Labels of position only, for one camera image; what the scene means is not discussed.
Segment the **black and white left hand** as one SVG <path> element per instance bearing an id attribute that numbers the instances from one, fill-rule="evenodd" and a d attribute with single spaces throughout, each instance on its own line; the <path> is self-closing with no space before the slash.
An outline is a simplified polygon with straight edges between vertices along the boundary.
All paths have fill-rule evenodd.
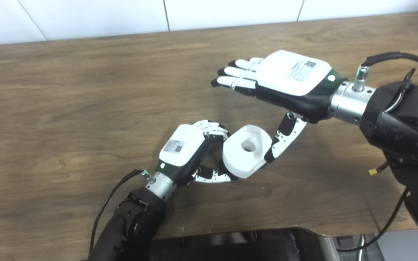
<path id="1" fill-rule="evenodd" d="M 226 169 L 214 170 L 202 166 L 202 161 L 214 144 L 230 137 L 225 127 L 209 120 L 181 124 L 159 153 L 156 171 L 168 177 L 177 187 L 191 182 L 220 183 L 238 178 Z"/>

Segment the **black and white right hand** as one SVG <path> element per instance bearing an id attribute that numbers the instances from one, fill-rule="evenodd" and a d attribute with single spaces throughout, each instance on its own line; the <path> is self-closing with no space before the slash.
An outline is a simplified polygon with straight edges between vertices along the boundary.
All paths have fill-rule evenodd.
<path id="1" fill-rule="evenodd" d="M 266 58 L 231 61 L 211 85 L 288 110 L 264 156 L 266 162 L 273 162 L 305 124 L 330 119 L 332 96 L 347 81 L 325 61 L 279 50 Z"/>

